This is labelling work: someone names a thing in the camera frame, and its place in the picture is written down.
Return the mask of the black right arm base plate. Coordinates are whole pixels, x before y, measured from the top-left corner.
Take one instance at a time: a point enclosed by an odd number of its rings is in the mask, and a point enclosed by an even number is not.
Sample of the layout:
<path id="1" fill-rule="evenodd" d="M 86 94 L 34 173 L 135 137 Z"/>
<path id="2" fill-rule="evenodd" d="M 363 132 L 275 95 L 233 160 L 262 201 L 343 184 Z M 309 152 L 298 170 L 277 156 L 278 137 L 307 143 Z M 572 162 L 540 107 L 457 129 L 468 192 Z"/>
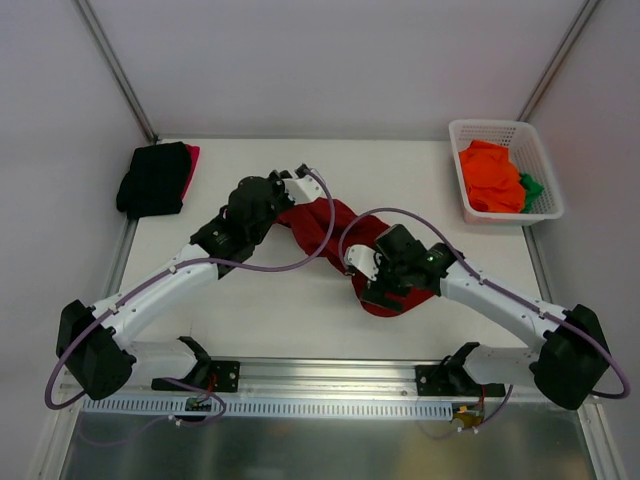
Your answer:
<path id="1" fill-rule="evenodd" d="M 488 397 L 506 395 L 503 384 L 479 384 L 462 367 L 417 365 L 414 367 L 417 393 L 421 397 Z"/>

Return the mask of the orange t shirt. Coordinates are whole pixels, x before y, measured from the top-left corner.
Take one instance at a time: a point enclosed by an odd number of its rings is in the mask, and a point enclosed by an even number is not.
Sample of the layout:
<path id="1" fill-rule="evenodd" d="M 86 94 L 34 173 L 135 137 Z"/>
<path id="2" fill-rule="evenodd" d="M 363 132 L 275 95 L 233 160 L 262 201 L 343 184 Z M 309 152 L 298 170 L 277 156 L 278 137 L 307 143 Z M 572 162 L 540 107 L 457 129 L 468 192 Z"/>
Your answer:
<path id="1" fill-rule="evenodd" d="M 473 140 L 459 152 L 465 190 L 470 206 L 484 213 L 518 214 L 525 192 L 520 174 L 505 146 Z"/>

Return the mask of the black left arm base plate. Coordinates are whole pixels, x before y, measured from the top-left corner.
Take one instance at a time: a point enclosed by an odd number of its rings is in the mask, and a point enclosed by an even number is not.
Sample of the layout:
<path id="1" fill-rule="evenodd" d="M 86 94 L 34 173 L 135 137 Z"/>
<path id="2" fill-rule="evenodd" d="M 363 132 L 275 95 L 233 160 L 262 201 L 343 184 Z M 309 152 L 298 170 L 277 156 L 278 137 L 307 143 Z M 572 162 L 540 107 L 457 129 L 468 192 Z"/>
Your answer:
<path id="1" fill-rule="evenodd" d="M 155 378 L 151 382 L 154 391 L 193 391 L 235 393 L 238 390 L 241 363 L 230 360 L 205 358 L 183 377 Z"/>

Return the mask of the folded pink t shirt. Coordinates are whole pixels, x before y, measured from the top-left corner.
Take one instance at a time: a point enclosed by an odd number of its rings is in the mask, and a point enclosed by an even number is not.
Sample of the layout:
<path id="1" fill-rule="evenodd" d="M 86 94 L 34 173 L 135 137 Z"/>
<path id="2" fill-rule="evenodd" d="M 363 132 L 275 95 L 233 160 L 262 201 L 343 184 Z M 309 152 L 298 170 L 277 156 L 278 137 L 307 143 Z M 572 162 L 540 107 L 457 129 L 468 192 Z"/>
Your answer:
<path id="1" fill-rule="evenodd" d="M 190 145 L 190 144 L 186 144 L 185 148 L 189 154 L 190 157 L 190 169 L 189 169 L 189 173 L 181 194 L 181 200 L 184 201 L 187 193 L 189 191 L 190 185 L 192 183 L 193 177 L 195 175 L 195 171 L 198 165 L 198 161 L 200 158 L 200 147 L 199 146 L 195 146 L 195 145 Z"/>

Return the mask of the aluminium left corner post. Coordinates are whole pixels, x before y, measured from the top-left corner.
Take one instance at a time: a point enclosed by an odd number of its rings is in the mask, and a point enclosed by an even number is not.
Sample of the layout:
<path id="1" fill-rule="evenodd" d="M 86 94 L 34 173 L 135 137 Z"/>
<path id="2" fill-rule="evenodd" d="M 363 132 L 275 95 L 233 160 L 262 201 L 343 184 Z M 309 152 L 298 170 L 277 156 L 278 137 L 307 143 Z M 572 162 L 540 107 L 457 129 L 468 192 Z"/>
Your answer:
<path id="1" fill-rule="evenodd" d="M 158 134 L 146 114 L 93 5 L 88 0 L 72 0 L 71 3 L 99 52 L 142 136 L 149 144 L 156 144 Z"/>

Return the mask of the aluminium right corner post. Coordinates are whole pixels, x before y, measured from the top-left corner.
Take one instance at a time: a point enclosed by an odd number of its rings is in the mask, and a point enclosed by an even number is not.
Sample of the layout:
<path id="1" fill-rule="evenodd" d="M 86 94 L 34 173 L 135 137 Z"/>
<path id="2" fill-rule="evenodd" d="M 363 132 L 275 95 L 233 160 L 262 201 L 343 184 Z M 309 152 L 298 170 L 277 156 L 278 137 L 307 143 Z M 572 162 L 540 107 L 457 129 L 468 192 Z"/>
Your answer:
<path id="1" fill-rule="evenodd" d="M 536 81 L 531 93 L 521 108 L 517 121 L 529 122 L 540 107 L 554 80 L 569 59 L 584 32 L 592 22 L 596 12 L 603 4 L 602 0 L 585 0 L 571 20 L 566 32 L 559 41 L 549 61 Z"/>

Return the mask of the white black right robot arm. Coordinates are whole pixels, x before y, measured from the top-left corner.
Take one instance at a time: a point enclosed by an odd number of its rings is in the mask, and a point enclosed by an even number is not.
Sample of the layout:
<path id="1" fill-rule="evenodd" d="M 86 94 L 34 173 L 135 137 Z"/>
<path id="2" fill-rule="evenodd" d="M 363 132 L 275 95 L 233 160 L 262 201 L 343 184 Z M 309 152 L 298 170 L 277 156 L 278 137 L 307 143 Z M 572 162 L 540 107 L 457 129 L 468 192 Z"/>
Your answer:
<path id="1" fill-rule="evenodd" d="M 411 291 L 425 291 L 472 309 L 521 341 L 518 348 L 465 343 L 427 376 L 427 387 L 437 394 L 466 396 L 483 386 L 519 385 L 576 410 L 609 367 L 609 350 L 592 310 L 526 296 L 472 270 L 462 253 L 444 242 L 426 248 L 400 224 L 372 246 L 349 247 L 344 260 L 364 275 L 366 303 L 397 312 Z"/>

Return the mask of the aluminium right table rail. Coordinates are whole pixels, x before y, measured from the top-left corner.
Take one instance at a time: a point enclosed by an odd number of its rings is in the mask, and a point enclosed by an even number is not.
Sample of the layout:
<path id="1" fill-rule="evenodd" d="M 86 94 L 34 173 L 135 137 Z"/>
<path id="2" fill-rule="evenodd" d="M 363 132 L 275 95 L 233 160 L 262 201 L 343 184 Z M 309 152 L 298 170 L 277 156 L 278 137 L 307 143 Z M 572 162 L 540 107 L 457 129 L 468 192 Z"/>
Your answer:
<path id="1" fill-rule="evenodd" d="M 527 245 L 528 253 L 533 266 L 536 282 L 540 291 L 541 298 L 552 303 L 554 298 L 551 292 L 551 285 L 549 277 L 545 268 L 545 263 L 540 250 L 540 247 L 536 241 L 533 228 L 531 226 L 524 226 L 522 228 L 525 242 Z"/>

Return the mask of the white plastic basket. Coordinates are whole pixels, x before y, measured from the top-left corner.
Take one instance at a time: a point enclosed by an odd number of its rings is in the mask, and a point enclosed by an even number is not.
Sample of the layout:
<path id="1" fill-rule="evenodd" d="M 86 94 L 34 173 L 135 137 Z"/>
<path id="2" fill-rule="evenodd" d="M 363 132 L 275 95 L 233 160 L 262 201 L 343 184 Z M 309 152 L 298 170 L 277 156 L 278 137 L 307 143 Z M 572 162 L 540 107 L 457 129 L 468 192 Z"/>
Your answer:
<path id="1" fill-rule="evenodd" d="M 449 124 L 449 137 L 466 223 L 531 226 L 563 215 L 559 184 L 532 125 L 460 119 Z"/>

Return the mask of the aluminium left table rail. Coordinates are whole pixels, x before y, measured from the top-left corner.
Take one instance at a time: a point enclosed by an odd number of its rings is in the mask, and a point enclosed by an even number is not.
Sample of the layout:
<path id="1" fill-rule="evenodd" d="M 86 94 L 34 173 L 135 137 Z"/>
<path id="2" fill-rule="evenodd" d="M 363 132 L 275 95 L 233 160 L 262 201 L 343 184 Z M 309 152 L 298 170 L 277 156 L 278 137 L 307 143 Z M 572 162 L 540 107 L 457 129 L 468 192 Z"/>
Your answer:
<path id="1" fill-rule="evenodd" d="M 108 299 L 119 292 L 128 257 L 132 248 L 138 221 L 126 219 L 108 271 L 101 299 Z"/>

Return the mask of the folded black t shirt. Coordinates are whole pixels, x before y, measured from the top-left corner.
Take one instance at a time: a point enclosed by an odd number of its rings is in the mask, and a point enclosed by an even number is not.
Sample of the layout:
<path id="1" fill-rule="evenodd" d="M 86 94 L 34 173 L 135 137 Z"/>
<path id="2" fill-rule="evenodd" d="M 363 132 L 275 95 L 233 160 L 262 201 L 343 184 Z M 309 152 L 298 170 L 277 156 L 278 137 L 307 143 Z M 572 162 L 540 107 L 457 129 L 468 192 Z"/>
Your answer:
<path id="1" fill-rule="evenodd" d="M 183 142 L 135 149 L 116 194 L 116 209 L 128 219 L 178 214 L 189 169 Z"/>

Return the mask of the aluminium corner post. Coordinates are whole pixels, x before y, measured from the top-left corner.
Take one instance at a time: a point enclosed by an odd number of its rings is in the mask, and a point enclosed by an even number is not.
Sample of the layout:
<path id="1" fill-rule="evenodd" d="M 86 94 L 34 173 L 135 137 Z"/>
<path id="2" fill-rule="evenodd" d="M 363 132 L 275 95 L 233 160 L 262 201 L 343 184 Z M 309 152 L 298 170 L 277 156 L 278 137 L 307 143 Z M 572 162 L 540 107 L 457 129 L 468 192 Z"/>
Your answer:
<path id="1" fill-rule="evenodd" d="M 72 0 L 71 3 L 99 52 L 142 136 L 149 144 L 156 144 L 158 134 L 146 114 L 93 5 L 88 0 Z"/>
<path id="2" fill-rule="evenodd" d="M 540 107 L 554 80 L 569 59 L 584 32 L 592 22 L 596 12 L 603 4 L 602 0 L 585 0 L 571 20 L 566 32 L 559 41 L 549 61 L 536 81 L 531 93 L 521 108 L 517 121 L 529 122 Z"/>

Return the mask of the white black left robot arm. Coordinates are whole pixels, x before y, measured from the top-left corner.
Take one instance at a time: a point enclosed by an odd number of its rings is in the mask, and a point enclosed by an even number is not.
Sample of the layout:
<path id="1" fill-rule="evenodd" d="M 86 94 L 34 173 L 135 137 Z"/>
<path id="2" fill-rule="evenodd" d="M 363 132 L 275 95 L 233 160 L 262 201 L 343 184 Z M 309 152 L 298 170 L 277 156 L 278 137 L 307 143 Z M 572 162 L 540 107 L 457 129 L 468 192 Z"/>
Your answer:
<path id="1" fill-rule="evenodd" d="M 140 341 L 139 335 L 172 303 L 234 269 L 264 272 L 247 261 L 278 217 L 324 192 L 316 172 L 306 167 L 246 177 L 217 215 L 154 272 L 91 305 L 79 300 L 66 305 L 55 347 L 58 362 L 45 388 L 46 405 L 59 406 L 53 386 L 62 370 L 76 380 L 79 395 L 92 400 L 106 399 L 133 381 L 165 391 L 215 387 L 211 357 L 192 337 L 149 342 Z"/>

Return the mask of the aluminium front mounting rail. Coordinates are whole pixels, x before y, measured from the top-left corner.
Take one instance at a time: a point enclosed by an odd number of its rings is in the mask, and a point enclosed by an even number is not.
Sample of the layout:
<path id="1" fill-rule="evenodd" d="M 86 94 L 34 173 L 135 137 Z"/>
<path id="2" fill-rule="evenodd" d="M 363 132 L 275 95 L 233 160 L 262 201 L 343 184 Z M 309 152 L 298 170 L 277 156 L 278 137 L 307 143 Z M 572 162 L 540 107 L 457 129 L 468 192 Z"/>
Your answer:
<path id="1" fill-rule="evenodd" d="M 507 356 L 499 359 L 500 353 Z M 238 359 L 210 357 L 202 352 L 143 351 L 125 354 L 121 361 L 107 359 L 101 364 L 84 368 L 73 361 L 67 369 L 93 400 L 107 398 L 126 385 L 148 386 L 155 378 L 185 376 L 197 360 L 211 358 L 241 363 L 238 392 L 247 390 L 258 381 L 280 382 L 286 385 L 308 387 L 320 382 L 327 389 L 337 389 L 349 382 L 365 384 L 411 383 L 417 393 L 414 367 L 417 365 L 449 365 L 462 367 L 477 383 L 503 384 L 533 388 L 534 375 L 530 367 L 536 363 L 531 353 L 523 349 L 486 350 L 477 344 L 468 344 L 452 357 L 437 362 L 373 361 L 373 360 L 301 360 L 301 359 Z"/>

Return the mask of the aluminium table rail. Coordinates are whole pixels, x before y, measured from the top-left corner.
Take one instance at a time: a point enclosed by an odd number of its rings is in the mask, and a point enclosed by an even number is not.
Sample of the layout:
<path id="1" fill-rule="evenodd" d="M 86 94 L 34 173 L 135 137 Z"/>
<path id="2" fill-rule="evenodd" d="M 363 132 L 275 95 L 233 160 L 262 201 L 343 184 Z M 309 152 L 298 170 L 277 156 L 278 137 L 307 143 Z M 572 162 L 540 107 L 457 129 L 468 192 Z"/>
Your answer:
<path id="1" fill-rule="evenodd" d="M 528 253 L 533 266 L 536 282 L 540 291 L 541 298 L 552 303 L 554 298 L 551 292 L 551 285 L 549 277 L 545 268 L 545 263 L 540 250 L 540 247 L 536 241 L 533 228 L 531 226 L 524 226 L 522 228 L 525 242 L 527 245 Z"/>
<path id="2" fill-rule="evenodd" d="M 126 219 L 108 271 L 101 299 L 108 299 L 119 292 L 128 257 L 132 248 L 138 221 Z"/>

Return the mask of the green t shirt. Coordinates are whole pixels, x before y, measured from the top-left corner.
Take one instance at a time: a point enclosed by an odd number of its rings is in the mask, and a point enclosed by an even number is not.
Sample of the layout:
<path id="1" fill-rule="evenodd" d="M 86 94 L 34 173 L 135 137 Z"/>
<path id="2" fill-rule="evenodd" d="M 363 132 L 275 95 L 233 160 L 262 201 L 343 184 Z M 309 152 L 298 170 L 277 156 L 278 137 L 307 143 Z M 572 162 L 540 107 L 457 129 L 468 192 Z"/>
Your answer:
<path id="1" fill-rule="evenodd" d="M 528 173 L 520 174 L 520 185 L 525 192 L 524 206 L 521 209 L 521 213 L 528 214 L 532 211 L 534 202 L 544 193 L 545 188 Z"/>

